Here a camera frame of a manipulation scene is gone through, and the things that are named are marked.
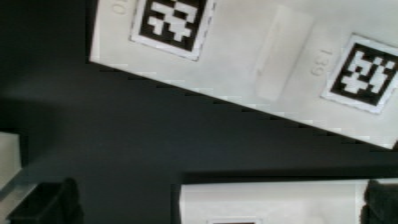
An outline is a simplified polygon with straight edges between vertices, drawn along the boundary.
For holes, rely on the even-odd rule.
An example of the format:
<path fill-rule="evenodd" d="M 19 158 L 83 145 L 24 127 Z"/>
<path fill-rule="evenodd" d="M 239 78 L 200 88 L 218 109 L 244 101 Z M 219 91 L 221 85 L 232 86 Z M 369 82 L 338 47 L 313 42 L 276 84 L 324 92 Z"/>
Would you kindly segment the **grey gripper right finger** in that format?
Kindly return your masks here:
<path fill-rule="evenodd" d="M 398 224 L 398 184 L 369 182 L 361 224 Z"/>

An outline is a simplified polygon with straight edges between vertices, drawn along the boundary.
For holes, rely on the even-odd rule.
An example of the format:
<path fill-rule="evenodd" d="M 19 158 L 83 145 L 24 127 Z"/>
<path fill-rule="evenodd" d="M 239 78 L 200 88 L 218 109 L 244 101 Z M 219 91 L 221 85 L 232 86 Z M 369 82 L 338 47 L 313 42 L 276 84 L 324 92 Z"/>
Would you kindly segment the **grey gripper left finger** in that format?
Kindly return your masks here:
<path fill-rule="evenodd" d="M 38 184 L 6 215 L 8 224 L 84 224 L 79 184 L 74 178 Z"/>

